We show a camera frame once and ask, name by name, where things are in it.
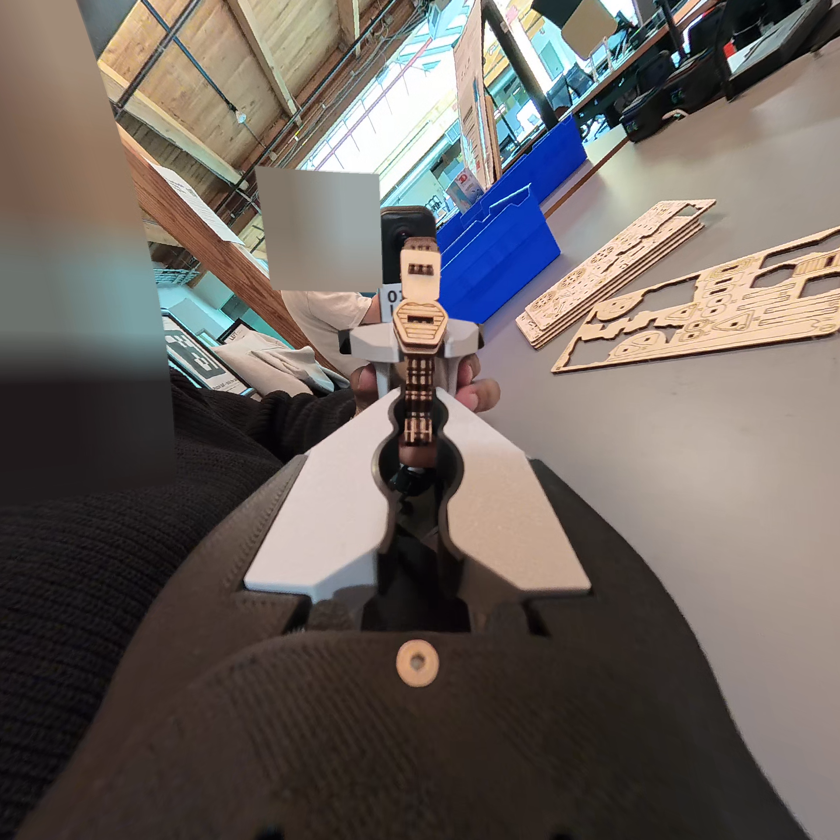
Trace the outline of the grey cloth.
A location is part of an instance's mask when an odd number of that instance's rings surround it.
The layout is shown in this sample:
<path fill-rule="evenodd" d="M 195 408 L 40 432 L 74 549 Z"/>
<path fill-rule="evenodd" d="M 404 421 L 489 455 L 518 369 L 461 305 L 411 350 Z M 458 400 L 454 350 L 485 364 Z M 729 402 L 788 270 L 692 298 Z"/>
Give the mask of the grey cloth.
<path fill-rule="evenodd" d="M 283 392 L 289 396 L 326 396 L 350 387 L 341 374 L 316 361 L 314 350 L 306 346 L 295 350 L 265 334 L 267 346 L 241 350 L 226 343 L 212 351 L 260 396 Z"/>

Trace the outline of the small blue plastic bin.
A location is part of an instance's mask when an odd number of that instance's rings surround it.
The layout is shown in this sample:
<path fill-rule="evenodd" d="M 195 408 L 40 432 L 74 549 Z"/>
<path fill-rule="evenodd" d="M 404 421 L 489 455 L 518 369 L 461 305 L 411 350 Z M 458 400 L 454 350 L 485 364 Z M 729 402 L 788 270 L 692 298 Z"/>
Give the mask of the small blue plastic bin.
<path fill-rule="evenodd" d="M 528 183 L 443 248 L 439 303 L 451 319 L 484 323 L 560 255 Z"/>

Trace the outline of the wooden part sheet with cutouts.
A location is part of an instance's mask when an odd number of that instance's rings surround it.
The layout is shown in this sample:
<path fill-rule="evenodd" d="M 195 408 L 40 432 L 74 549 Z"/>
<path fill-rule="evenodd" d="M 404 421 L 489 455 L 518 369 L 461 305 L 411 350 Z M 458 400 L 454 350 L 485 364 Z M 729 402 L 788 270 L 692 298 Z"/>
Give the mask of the wooden part sheet with cutouts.
<path fill-rule="evenodd" d="M 726 260 L 595 304 L 553 375 L 668 361 L 838 333 L 839 228 Z"/>

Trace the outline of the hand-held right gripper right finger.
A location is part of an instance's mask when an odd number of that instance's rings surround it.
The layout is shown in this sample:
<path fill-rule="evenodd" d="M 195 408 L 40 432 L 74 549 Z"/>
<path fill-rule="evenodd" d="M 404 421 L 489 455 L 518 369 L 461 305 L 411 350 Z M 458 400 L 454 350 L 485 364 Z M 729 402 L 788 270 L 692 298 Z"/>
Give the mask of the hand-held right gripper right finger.
<path fill-rule="evenodd" d="M 466 603 L 577 596 L 591 582 L 524 452 L 441 388 L 446 411 L 438 453 L 454 448 L 459 467 L 444 506 L 444 545 L 463 562 Z"/>

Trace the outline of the black flat case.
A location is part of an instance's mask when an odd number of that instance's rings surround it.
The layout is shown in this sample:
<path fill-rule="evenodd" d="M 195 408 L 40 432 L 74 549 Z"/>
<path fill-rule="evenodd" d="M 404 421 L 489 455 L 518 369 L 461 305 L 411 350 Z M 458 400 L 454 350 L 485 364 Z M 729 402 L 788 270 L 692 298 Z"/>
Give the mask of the black flat case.
<path fill-rule="evenodd" d="M 815 52 L 838 36 L 838 3 L 801 2 L 743 52 L 721 82 L 729 102 L 805 52 Z"/>

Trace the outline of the wooden puzzle model assembly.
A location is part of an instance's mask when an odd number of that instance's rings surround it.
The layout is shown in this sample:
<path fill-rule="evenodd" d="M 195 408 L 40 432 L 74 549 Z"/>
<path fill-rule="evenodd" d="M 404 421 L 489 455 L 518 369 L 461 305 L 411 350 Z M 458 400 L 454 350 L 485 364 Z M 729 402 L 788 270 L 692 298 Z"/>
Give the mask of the wooden puzzle model assembly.
<path fill-rule="evenodd" d="M 435 364 L 444 342 L 448 315 L 439 302 L 441 255 L 436 237 L 408 238 L 399 256 L 402 302 L 393 327 L 405 364 L 401 447 L 423 452 L 422 462 L 406 467 L 422 474 L 434 454 Z"/>

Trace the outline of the wooden beam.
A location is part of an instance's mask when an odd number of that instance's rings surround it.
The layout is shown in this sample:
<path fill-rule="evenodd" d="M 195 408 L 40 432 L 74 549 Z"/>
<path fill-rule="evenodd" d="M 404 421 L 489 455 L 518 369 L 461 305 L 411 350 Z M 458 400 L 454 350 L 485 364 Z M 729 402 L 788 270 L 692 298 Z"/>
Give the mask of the wooden beam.
<path fill-rule="evenodd" d="M 291 317 L 279 291 L 270 285 L 267 270 L 243 245 L 220 236 L 166 181 L 145 149 L 121 126 L 117 131 L 141 209 L 293 348 L 308 346 L 310 342 Z"/>

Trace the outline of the long blue plastic bin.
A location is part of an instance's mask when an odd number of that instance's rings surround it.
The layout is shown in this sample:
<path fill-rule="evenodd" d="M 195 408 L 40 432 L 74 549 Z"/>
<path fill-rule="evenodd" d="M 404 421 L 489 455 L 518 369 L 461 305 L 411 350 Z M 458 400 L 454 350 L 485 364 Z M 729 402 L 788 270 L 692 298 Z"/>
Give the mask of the long blue plastic bin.
<path fill-rule="evenodd" d="M 576 121 L 568 116 L 504 172 L 485 195 L 486 202 L 496 203 L 524 186 L 530 186 L 531 194 L 542 203 L 586 160 Z"/>

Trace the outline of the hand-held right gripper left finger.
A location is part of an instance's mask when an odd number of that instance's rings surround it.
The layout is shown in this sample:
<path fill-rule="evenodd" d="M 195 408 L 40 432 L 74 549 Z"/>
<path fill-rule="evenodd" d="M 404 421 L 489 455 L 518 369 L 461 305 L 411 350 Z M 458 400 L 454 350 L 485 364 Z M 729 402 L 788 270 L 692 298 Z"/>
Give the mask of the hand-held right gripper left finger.
<path fill-rule="evenodd" d="M 393 436 L 399 388 L 312 447 L 248 568 L 250 592 L 305 595 L 372 588 L 389 502 L 379 454 Z"/>

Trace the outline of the black equipment bag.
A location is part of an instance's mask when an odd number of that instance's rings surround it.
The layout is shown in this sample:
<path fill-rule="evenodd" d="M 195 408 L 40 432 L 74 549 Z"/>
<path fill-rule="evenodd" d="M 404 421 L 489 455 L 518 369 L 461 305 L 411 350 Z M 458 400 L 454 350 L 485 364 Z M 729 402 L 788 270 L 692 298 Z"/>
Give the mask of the black equipment bag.
<path fill-rule="evenodd" d="M 675 118 L 697 112 L 723 94 L 730 67 L 722 49 L 707 49 L 675 70 L 663 83 L 633 100 L 621 115 L 626 137 L 634 143 L 656 134 Z"/>

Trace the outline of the person's left hand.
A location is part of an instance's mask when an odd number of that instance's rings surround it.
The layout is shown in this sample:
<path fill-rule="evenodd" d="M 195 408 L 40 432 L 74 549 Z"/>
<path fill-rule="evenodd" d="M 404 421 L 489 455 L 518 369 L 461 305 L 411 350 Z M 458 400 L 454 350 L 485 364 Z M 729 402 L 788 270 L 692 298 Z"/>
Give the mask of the person's left hand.
<path fill-rule="evenodd" d="M 480 379 L 479 374 L 480 361 L 476 354 L 467 355 L 458 363 L 458 388 L 455 398 L 473 413 L 483 413 L 494 408 L 501 396 L 498 382 Z M 367 364 L 352 372 L 350 389 L 357 415 L 379 399 L 373 364 Z"/>

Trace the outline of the black framed poster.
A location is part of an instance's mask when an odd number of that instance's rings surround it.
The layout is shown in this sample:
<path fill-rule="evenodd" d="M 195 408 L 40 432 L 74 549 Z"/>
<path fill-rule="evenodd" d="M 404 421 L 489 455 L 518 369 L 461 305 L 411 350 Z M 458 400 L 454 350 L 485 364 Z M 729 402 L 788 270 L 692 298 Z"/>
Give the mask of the black framed poster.
<path fill-rule="evenodd" d="M 256 390 L 242 381 L 168 310 L 161 310 L 166 352 L 172 367 L 196 386 L 214 392 L 251 397 Z"/>

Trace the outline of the white paper notice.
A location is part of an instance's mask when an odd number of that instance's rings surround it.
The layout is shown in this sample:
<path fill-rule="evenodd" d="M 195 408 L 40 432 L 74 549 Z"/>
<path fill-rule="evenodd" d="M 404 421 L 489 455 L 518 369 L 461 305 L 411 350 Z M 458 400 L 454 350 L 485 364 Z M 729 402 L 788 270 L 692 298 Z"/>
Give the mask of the white paper notice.
<path fill-rule="evenodd" d="M 215 214 L 214 210 L 207 205 L 196 191 L 174 171 L 159 164 L 152 164 L 152 167 L 166 180 L 167 184 L 181 197 L 194 213 L 209 226 L 215 234 L 223 241 L 236 245 L 243 245 L 242 240 Z"/>

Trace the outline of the stack of wooden part sheets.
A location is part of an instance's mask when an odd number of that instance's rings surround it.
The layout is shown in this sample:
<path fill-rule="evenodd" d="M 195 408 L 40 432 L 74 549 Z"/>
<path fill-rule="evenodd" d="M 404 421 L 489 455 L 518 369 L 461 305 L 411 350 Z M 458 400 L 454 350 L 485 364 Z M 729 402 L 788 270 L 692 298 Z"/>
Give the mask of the stack of wooden part sheets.
<path fill-rule="evenodd" d="M 596 303 L 625 288 L 668 253 L 699 233 L 714 198 L 656 203 L 584 262 L 535 298 L 516 318 L 538 350 Z"/>

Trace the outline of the black steel column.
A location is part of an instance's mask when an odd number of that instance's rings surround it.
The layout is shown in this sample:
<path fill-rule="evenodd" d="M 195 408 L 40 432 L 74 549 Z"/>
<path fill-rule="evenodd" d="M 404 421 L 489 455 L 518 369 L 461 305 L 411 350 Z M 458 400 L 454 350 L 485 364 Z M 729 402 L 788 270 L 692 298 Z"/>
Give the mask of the black steel column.
<path fill-rule="evenodd" d="M 494 1 L 481 1 L 480 8 L 482 21 L 489 25 L 496 37 L 502 52 L 528 93 L 529 99 L 539 112 L 544 128 L 548 132 L 551 131 L 559 122 L 557 115 L 526 61 L 504 14 Z"/>

